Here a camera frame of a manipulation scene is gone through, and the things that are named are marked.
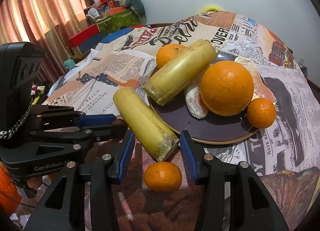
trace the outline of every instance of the sugarcane piece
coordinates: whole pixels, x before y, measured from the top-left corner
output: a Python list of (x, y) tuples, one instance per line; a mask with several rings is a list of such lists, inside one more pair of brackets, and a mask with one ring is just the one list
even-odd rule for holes
[(113, 102), (150, 156), (158, 162), (166, 160), (179, 144), (170, 127), (130, 87), (118, 89)]
[(164, 106), (217, 56), (215, 47), (208, 40), (200, 39), (161, 67), (143, 89), (157, 104)]

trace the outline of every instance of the tablecloth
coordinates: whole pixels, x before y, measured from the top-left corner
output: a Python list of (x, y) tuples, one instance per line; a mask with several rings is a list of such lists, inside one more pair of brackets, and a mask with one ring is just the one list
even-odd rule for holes
[[(99, 53), (90, 64), (56, 90), (46, 104), (119, 117), (112, 101), (118, 88), (130, 86), (148, 102), (142, 86), (155, 66), (159, 48), (169, 43), (187, 46), (198, 39), (208, 39), (221, 51), (252, 59), (277, 99), (276, 121), (271, 127), (232, 145), (206, 145), (205, 151), (224, 162), (247, 161), (273, 196), (289, 229), (294, 230), (319, 193), (320, 105), (289, 48), (256, 21), (218, 11), (167, 27), (134, 29), (109, 44), (100, 43), (96, 48)], [(117, 142), (95, 144), (87, 160), (101, 156)], [(171, 162), (182, 172), (181, 187), (172, 193), (152, 192), (142, 176), (153, 162), (136, 140), (127, 177), (112, 187), (120, 230), (193, 230), (203, 187), (188, 179), (177, 149)], [(88, 184), (85, 216), (86, 228), (91, 230), (89, 190)], [(223, 230), (228, 229), (229, 199), (226, 184)]]

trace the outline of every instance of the plate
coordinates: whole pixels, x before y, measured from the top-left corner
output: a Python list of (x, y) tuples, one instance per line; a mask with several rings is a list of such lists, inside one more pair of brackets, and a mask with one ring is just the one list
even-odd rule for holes
[[(219, 52), (213, 63), (218, 61), (234, 61), (235, 55)], [(205, 144), (230, 144), (249, 138), (259, 129), (248, 122), (246, 111), (231, 117), (223, 117), (208, 112), (205, 118), (193, 117), (185, 101), (184, 92), (181, 91), (163, 107), (148, 97), (150, 107), (174, 132), (180, 134), (188, 130), (193, 140)]]

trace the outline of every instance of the silver screw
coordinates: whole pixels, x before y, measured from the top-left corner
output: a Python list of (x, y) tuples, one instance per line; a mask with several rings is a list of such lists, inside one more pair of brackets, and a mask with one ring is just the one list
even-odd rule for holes
[(111, 154), (104, 154), (102, 155), (102, 159), (104, 159), (105, 161), (108, 161), (111, 159)]
[(213, 155), (212, 155), (212, 154), (205, 154), (205, 155), (204, 155), (204, 158), (205, 158), (207, 161), (211, 161), (211, 160), (213, 160)]
[(248, 168), (248, 167), (249, 167), (249, 164), (248, 164), (247, 162), (245, 162), (245, 161), (242, 161), (242, 162), (240, 162), (240, 166), (241, 166), (242, 168)]
[(79, 145), (79, 144), (74, 144), (73, 145), (73, 149), (74, 150), (79, 150), (81, 148), (81, 145)]
[(74, 162), (74, 161), (71, 161), (71, 162), (68, 162), (67, 163), (67, 167), (68, 168), (72, 168), (72, 167), (74, 167), (76, 165), (76, 163)]

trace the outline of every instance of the small orange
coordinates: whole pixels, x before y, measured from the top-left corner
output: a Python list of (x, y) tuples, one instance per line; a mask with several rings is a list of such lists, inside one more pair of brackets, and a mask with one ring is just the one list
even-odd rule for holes
[(171, 192), (180, 187), (182, 174), (177, 165), (158, 162), (148, 166), (143, 174), (143, 179), (152, 191)]
[(254, 127), (268, 128), (276, 119), (276, 108), (270, 100), (257, 98), (250, 102), (247, 117)]
[(251, 101), (254, 83), (250, 72), (234, 61), (211, 65), (200, 81), (204, 105), (220, 116), (239, 114)]
[(167, 44), (159, 49), (156, 55), (158, 69), (164, 66), (168, 61), (175, 58), (186, 47), (182, 44)]

